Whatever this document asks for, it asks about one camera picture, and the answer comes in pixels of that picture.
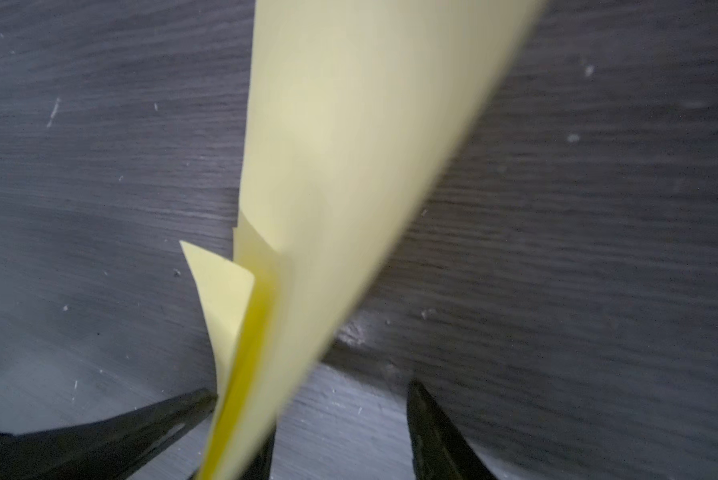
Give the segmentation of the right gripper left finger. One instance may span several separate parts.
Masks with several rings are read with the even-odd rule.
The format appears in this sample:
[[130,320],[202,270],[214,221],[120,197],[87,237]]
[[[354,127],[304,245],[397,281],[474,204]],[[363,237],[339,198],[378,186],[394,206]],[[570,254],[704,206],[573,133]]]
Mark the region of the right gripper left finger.
[[270,479],[273,451],[275,446],[276,427],[277,425],[274,425],[272,427],[270,434],[262,443],[256,455],[251,458],[247,468],[238,477],[238,480]]

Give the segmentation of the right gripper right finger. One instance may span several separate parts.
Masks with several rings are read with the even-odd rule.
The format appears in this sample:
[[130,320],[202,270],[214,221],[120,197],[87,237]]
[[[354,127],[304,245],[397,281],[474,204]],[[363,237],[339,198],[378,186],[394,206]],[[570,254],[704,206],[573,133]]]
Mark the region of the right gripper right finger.
[[418,380],[409,383],[406,414],[416,479],[497,480]]

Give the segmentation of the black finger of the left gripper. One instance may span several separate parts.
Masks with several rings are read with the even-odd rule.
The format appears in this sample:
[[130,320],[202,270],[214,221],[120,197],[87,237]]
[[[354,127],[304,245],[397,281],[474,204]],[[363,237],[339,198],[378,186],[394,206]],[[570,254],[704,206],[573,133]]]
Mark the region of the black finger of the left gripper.
[[127,479],[213,412],[198,389],[98,422],[0,433],[0,479]]

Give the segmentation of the yellow square paper sheet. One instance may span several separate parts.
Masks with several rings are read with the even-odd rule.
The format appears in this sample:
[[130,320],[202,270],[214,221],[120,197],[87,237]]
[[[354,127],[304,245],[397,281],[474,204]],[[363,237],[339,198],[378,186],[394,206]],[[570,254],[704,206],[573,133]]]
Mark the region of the yellow square paper sheet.
[[218,403],[203,479],[236,479],[362,299],[543,9],[259,1],[233,256],[191,243]]

